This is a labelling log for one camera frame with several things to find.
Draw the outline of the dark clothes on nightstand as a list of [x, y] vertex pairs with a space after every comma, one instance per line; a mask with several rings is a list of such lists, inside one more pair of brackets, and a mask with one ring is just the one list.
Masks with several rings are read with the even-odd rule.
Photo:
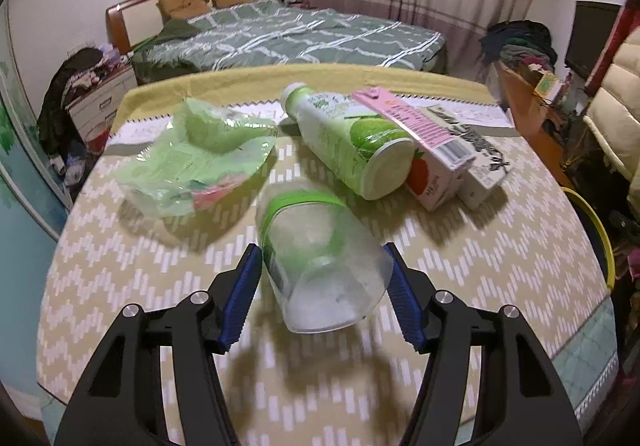
[[66, 111], [74, 99], [87, 94], [122, 66], [129, 65], [116, 48], [84, 47], [63, 62], [44, 94], [37, 120], [39, 141], [50, 157], [65, 157], [73, 143], [83, 143]]

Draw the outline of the yellow rimmed trash bin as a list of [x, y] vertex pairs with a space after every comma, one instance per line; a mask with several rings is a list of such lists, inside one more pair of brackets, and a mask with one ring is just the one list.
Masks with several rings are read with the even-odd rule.
[[564, 186], [561, 189], [567, 196], [579, 218], [580, 224], [582, 224], [582, 228], [587, 234], [593, 252], [597, 257], [606, 288], [608, 288], [608, 291], [612, 291], [616, 281], [616, 266], [613, 247], [605, 227], [596, 211], [578, 192]]

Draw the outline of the dark green garment on bed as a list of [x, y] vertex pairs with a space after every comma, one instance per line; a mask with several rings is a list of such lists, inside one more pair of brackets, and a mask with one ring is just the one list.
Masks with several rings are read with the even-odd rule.
[[192, 36], [197, 36], [200, 33], [200, 29], [192, 26], [192, 24], [189, 24], [186, 20], [169, 19], [166, 24], [164, 24], [163, 29], [160, 30], [160, 32], [158, 32], [155, 36], [151, 36], [149, 39], [138, 43], [131, 50], [134, 53], [137, 53], [147, 47], [155, 46], [160, 43], [169, 41], [190, 39], [192, 38]]

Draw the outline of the green white drink bottle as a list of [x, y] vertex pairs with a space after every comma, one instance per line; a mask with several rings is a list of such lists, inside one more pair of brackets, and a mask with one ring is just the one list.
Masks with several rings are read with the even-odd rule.
[[317, 92], [302, 82], [280, 103], [311, 151], [363, 199], [381, 199], [405, 183], [416, 151], [410, 135], [352, 96]]

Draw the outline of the clear plastic bottle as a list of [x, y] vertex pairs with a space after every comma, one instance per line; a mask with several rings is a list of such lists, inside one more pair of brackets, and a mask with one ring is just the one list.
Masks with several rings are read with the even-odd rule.
[[309, 180], [268, 185], [256, 228], [288, 330], [311, 334], [355, 325], [384, 296], [392, 258], [329, 188]]

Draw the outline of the patterned table cloth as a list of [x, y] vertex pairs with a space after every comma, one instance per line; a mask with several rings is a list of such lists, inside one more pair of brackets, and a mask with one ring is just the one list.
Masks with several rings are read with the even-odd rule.
[[[262, 186], [306, 176], [333, 188], [375, 237], [466, 304], [517, 306], [553, 358], [582, 424], [617, 370], [613, 307], [598, 260], [566, 195], [526, 140], [499, 137], [510, 163], [480, 208], [451, 201], [428, 213], [406, 190], [367, 202], [299, 142], [281, 138], [267, 169], [209, 210], [148, 220], [114, 181], [104, 152], [67, 219], [41, 302], [39, 384], [68, 400], [119, 310], [158, 310], [206, 288], [255, 241]], [[263, 282], [242, 336], [216, 365], [235, 429], [247, 445], [393, 445], [425, 358], [404, 340], [390, 303], [358, 325], [296, 336]]]

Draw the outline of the red quilted jacket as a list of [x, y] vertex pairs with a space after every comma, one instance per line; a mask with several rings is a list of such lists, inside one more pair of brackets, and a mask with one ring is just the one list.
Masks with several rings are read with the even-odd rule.
[[608, 71], [608, 68], [610, 68], [610, 65], [612, 65], [617, 50], [639, 24], [639, 1], [627, 0], [625, 5], [620, 9], [604, 49], [594, 65], [589, 78], [586, 80], [585, 92], [588, 97], [593, 97], [594, 94], [597, 93], [605, 73]]

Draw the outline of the sliding wardrobe door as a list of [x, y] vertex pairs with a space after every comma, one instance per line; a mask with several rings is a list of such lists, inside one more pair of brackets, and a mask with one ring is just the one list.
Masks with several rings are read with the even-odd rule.
[[40, 304], [70, 198], [39, 145], [1, 3], [1, 382], [35, 405]]

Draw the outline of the wooden side desk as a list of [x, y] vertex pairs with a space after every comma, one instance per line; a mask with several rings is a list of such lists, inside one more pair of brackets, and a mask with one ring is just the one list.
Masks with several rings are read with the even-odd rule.
[[501, 99], [511, 111], [515, 128], [526, 139], [538, 158], [553, 175], [555, 180], [570, 187], [570, 180], [562, 170], [563, 148], [542, 125], [547, 119], [547, 106], [534, 94], [534, 89], [517, 73], [495, 62]]

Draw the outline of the pink strawberry milk carton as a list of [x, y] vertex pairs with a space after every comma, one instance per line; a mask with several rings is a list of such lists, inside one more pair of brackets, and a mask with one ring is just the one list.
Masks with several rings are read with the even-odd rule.
[[355, 99], [397, 124], [416, 142], [406, 184], [427, 212], [454, 198], [463, 174], [474, 160], [471, 149], [458, 143], [446, 128], [385, 88], [356, 91]]

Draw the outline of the red bucket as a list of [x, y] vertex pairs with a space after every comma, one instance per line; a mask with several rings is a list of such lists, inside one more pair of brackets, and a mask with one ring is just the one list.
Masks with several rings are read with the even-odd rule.
[[86, 138], [86, 146], [92, 154], [102, 154], [108, 138], [110, 137], [111, 128], [105, 123], [94, 126], [88, 133]]

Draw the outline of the clothes pile on desk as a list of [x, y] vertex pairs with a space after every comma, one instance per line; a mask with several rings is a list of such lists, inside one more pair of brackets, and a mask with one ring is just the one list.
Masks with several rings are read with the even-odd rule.
[[513, 70], [532, 62], [544, 70], [553, 71], [558, 60], [549, 29], [531, 20], [494, 24], [480, 39], [480, 47], [486, 64], [500, 60]]

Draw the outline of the left brown pillow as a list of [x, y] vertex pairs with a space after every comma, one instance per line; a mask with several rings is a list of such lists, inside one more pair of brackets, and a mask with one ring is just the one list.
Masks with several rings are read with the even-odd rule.
[[157, 7], [163, 21], [188, 20], [210, 12], [210, 7], [204, 0], [158, 0]]

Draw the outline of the green plastic bag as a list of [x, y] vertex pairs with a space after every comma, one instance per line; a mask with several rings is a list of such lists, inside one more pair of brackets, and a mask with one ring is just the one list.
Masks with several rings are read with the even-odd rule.
[[115, 170], [115, 180], [148, 218], [189, 215], [257, 173], [278, 134], [273, 120], [188, 97], [157, 139]]

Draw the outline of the white floral tea box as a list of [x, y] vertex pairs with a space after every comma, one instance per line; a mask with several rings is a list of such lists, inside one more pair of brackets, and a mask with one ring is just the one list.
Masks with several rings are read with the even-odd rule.
[[498, 147], [471, 125], [459, 121], [453, 112], [436, 105], [421, 110], [446, 128], [458, 143], [473, 151], [474, 160], [463, 174], [457, 197], [468, 209], [477, 210], [502, 185], [510, 163]]

